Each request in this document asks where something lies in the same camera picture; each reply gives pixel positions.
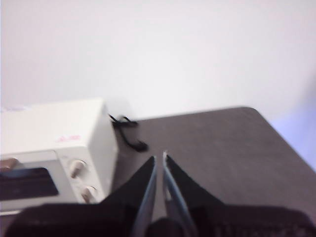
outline white wall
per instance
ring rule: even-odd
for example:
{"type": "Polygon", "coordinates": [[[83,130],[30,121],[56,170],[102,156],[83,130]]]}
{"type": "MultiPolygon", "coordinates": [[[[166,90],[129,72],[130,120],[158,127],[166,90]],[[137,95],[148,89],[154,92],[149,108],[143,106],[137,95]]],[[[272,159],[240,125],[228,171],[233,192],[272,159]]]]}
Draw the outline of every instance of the white wall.
{"type": "Polygon", "coordinates": [[[315,65],[314,0],[1,1],[2,106],[102,96],[134,118],[248,105],[274,119],[315,65]]]}

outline dark gray table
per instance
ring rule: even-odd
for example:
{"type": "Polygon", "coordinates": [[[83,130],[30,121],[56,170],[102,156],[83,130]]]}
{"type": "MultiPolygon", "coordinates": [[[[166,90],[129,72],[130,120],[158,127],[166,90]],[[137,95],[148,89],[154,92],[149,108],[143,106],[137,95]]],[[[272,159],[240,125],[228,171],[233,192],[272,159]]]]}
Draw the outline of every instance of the dark gray table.
{"type": "MultiPolygon", "coordinates": [[[[201,186],[229,204],[280,205],[307,213],[316,223],[316,174],[264,118],[251,108],[142,120],[125,129],[149,151],[131,150],[117,134],[120,153],[113,189],[151,155],[158,158],[154,219],[165,215],[162,152],[201,186]]],[[[12,217],[1,218],[1,232],[12,217]]]]}

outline black cable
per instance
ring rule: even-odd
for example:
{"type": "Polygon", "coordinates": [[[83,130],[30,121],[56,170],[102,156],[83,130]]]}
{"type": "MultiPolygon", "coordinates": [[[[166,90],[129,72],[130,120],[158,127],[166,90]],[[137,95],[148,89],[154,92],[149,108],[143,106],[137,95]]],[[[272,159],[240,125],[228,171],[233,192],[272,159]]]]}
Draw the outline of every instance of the black cable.
{"type": "Polygon", "coordinates": [[[131,121],[128,117],[122,117],[122,119],[117,120],[112,115],[109,115],[109,116],[113,120],[113,122],[112,122],[113,127],[118,129],[121,137],[123,138],[123,141],[129,147],[133,148],[137,152],[144,152],[144,151],[148,150],[148,145],[145,142],[138,140],[138,143],[131,143],[131,142],[129,142],[129,140],[127,139],[126,135],[123,132],[122,127],[136,127],[136,126],[138,126],[138,122],[131,121]]]}

